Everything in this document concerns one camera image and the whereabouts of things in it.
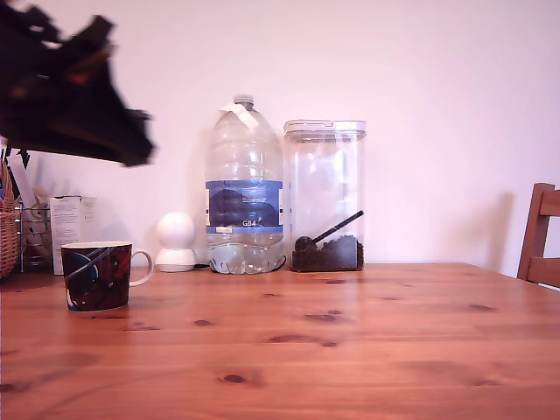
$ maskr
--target wire rack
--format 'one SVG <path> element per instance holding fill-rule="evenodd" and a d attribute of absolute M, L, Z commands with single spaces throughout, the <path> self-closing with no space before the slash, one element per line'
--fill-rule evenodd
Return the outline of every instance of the wire rack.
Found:
<path fill-rule="evenodd" d="M 53 268 L 51 210 L 47 205 L 16 207 L 19 239 L 18 267 L 20 272 Z"/>

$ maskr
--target clear plastic container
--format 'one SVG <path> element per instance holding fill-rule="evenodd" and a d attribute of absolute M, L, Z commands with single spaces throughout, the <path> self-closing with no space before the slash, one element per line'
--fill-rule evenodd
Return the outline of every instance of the clear plastic container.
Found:
<path fill-rule="evenodd" d="M 363 121 L 295 120 L 289 143 L 290 246 L 295 271 L 362 270 Z"/>
<path fill-rule="evenodd" d="M 280 142 L 239 94 L 206 150 L 206 240 L 212 270 L 266 273 L 284 263 Z"/>

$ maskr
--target wooden chair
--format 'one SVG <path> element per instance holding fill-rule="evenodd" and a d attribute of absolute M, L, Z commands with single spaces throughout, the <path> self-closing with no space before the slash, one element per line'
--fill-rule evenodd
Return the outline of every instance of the wooden chair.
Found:
<path fill-rule="evenodd" d="M 517 278 L 560 287 L 560 258 L 543 258 L 550 216 L 560 217 L 560 190 L 535 184 Z"/>

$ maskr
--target blue bottle label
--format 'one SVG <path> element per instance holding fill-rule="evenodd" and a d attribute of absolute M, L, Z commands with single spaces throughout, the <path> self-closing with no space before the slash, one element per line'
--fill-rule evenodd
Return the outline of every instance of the blue bottle label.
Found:
<path fill-rule="evenodd" d="M 206 182 L 208 234 L 281 234 L 282 181 Z"/>

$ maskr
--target container lid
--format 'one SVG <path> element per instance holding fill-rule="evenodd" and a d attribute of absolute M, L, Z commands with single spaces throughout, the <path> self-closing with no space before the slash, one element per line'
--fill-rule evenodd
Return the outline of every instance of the container lid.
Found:
<path fill-rule="evenodd" d="M 359 120 L 290 120 L 283 126 L 284 132 L 294 131 L 354 131 L 366 132 L 366 122 Z"/>
<path fill-rule="evenodd" d="M 234 96 L 234 103 L 250 103 L 251 105 L 255 105 L 255 100 L 253 99 L 252 94 L 237 94 Z"/>

